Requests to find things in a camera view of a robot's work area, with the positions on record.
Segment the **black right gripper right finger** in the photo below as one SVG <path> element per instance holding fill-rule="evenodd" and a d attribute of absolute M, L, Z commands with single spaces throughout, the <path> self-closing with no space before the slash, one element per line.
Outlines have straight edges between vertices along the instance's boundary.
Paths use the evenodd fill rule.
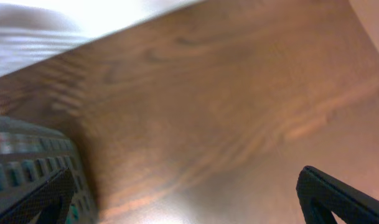
<path fill-rule="evenodd" d="M 379 223 L 379 201 L 346 183 L 305 166 L 296 185 L 305 222 Z"/>

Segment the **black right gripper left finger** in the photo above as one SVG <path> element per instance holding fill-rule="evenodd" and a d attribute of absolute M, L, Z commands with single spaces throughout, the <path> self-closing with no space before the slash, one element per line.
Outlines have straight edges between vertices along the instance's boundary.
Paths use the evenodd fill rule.
<path fill-rule="evenodd" d="M 64 224 L 75 181 L 63 167 L 20 187 L 0 192 L 0 223 Z"/>

